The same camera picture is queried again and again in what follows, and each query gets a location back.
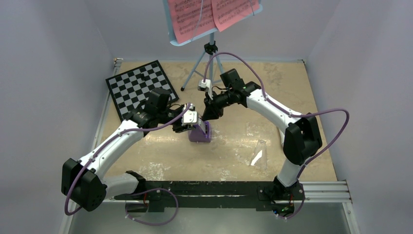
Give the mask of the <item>purple metronome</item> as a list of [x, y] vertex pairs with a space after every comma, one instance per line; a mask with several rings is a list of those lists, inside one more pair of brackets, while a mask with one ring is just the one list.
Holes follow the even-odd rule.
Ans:
[[188, 134], [190, 142], [210, 143], [211, 125], [208, 121], [201, 121], [201, 125], [195, 124]]

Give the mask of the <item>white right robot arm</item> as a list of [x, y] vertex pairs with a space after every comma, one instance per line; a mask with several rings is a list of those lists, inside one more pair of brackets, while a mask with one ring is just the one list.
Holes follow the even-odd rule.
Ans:
[[202, 119], [219, 119], [223, 116], [225, 107], [240, 104], [274, 124], [283, 137], [282, 150], [286, 160], [276, 176], [273, 191], [277, 197], [286, 198], [292, 193], [292, 185], [298, 180], [304, 162], [322, 146], [317, 119], [302, 117], [294, 111], [287, 112], [286, 106], [268, 96], [257, 83], [245, 83], [236, 69], [231, 69], [220, 77], [225, 88], [219, 94], [212, 90], [209, 79], [202, 79], [198, 83], [198, 90], [205, 92]]

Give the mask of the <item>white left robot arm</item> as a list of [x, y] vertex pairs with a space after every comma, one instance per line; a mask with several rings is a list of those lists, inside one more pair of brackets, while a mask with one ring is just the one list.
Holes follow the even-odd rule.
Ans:
[[143, 180], [135, 172], [105, 179], [111, 166], [148, 133], [172, 126], [176, 133], [195, 125], [193, 103], [172, 109], [170, 91], [156, 88], [138, 106], [130, 110], [117, 129], [97, 148], [78, 160], [70, 158], [62, 165], [61, 192], [66, 196], [64, 213], [74, 215], [80, 209], [95, 210], [104, 199], [128, 194], [140, 199], [145, 194]]

